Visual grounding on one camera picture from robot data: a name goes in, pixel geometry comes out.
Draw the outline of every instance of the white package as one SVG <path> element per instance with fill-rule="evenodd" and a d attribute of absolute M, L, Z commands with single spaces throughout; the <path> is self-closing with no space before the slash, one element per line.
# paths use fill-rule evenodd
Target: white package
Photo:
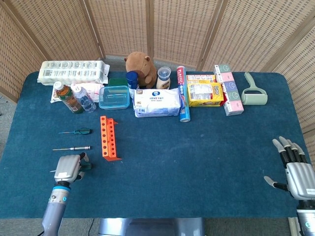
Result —
<path fill-rule="evenodd" d="M 101 84 L 95 84 L 95 83 L 82 83 L 82 84 L 71 84 L 71 87 L 79 85 L 88 92 L 93 102 L 99 102 L 99 91 L 101 87 L 104 87 L 104 85 Z M 59 102 L 61 101 L 60 98 L 58 98 L 56 94 L 56 90 L 53 88 L 53 93 L 51 94 L 51 100 L 50 103 Z"/>
<path fill-rule="evenodd" d="M 136 117 L 178 116 L 181 99 L 175 89 L 137 89 L 133 97 Z"/>
<path fill-rule="evenodd" d="M 108 83 L 109 65 L 101 60 L 44 61 L 41 65 L 38 83 L 54 85 L 60 81 L 64 85 L 72 83 Z"/>

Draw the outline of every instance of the blue table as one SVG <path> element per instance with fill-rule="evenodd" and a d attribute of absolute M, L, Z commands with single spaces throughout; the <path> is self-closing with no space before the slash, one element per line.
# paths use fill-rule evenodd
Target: blue table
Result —
<path fill-rule="evenodd" d="M 206 72 L 188 72 L 188 74 Z M 252 73 L 268 93 L 265 106 L 246 106 L 226 117 L 223 107 L 190 109 L 191 121 L 178 117 L 136 118 L 126 110 L 72 114 L 61 102 L 50 104 L 51 86 L 24 83 L 0 162 L 0 218 L 41 218 L 54 185 L 60 156 L 75 151 L 54 148 L 91 145 L 94 168 L 71 185 L 68 218 L 290 217 L 297 202 L 271 188 L 263 176 L 285 182 L 284 169 L 272 144 L 282 135 L 305 143 L 285 78 Z M 249 85 L 243 72 L 233 73 L 239 92 Z M 123 78 L 110 72 L 109 78 Z M 171 85 L 176 87 L 176 73 Z M 121 161 L 101 156 L 99 117 L 115 126 Z M 85 135 L 58 134 L 81 127 Z"/>

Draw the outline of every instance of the silver screwdriver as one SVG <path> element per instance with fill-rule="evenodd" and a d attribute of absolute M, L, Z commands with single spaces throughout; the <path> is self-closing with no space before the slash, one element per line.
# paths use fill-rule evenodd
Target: silver screwdriver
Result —
<path fill-rule="evenodd" d="M 90 150 L 91 146 L 84 146 L 84 147 L 70 147 L 70 148 L 61 148 L 61 149 L 53 149 L 53 151 L 59 151 L 59 150 Z"/>

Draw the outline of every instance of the stuffed animal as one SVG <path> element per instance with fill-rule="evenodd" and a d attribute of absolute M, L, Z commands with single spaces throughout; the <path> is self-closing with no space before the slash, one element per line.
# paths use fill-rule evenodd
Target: stuffed animal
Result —
<path fill-rule="evenodd" d="M 153 61 L 143 52 L 133 52 L 127 58 L 126 71 L 135 71 L 138 73 L 139 86 L 146 86 L 150 89 L 157 81 L 157 69 Z"/>

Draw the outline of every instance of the pink box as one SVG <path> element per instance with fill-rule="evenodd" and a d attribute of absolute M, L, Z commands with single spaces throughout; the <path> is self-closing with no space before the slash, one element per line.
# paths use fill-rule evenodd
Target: pink box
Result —
<path fill-rule="evenodd" d="M 244 111 L 241 100 L 238 101 L 227 100 L 224 104 L 224 109 L 227 116 L 239 115 Z"/>
<path fill-rule="evenodd" d="M 234 81 L 232 72 L 216 73 L 216 80 L 219 83 Z"/>

